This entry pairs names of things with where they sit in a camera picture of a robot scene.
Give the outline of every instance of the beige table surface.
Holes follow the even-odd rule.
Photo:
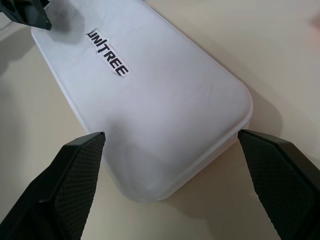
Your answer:
[[[320,168],[318,0],[149,4],[249,88],[253,130]],[[30,33],[0,15],[0,220],[60,147],[84,134]],[[101,166],[83,240],[279,240],[236,143],[167,200],[124,198]]]

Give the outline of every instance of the unitree logo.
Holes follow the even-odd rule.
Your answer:
[[[97,29],[88,33],[87,38],[94,45],[97,54],[102,57],[104,62],[115,74],[121,77],[125,77],[131,73],[129,66],[111,47],[109,39],[103,37]]]

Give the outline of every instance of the white plastic container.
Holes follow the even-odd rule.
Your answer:
[[[33,38],[85,130],[106,133],[106,167],[128,198],[167,198],[249,123],[246,87],[143,2],[52,0],[46,12],[53,28]]]

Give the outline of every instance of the textured gripper pad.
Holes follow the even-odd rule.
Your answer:
[[[80,240],[96,193],[105,136],[83,146],[56,192],[54,208],[68,239]]]
[[[249,134],[240,143],[257,193],[282,240],[294,240],[315,204],[313,189],[276,146]]]

